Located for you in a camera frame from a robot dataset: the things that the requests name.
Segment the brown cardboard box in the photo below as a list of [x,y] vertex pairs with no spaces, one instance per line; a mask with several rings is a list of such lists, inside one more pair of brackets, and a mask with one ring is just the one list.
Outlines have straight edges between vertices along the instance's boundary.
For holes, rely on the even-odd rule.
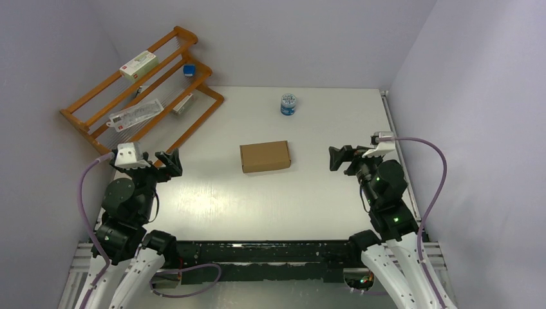
[[260,173],[288,169],[291,157],[286,140],[240,145],[243,173]]

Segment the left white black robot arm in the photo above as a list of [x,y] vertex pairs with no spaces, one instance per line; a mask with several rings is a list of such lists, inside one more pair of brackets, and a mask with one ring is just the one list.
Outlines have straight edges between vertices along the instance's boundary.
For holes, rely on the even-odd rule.
[[[88,276],[77,308],[127,308],[137,288],[153,277],[160,267],[173,266],[178,259],[176,238],[166,232],[148,232],[154,205],[159,205],[156,186],[183,174],[177,149],[155,154],[163,164],[156,167],[148,153],[136,143],[119,144],[92,161],[78,180],[77,205],[93,244]],[[104,192],[101,223],[95,229],[83,205],[87,174],[102,162],[123,174],[112,180]]]

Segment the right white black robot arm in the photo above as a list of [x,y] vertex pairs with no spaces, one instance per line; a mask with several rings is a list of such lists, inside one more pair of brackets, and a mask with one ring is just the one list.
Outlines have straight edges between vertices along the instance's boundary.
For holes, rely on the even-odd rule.
[[408,188],[396,160],[385,160],[392,145],[329,147],[329,169],[355,176],[368,206],[371,230],[350,237],[349,262],[366,266],[381,282],[397,308],[455,308],[428,258],[419,226],[402,196]]

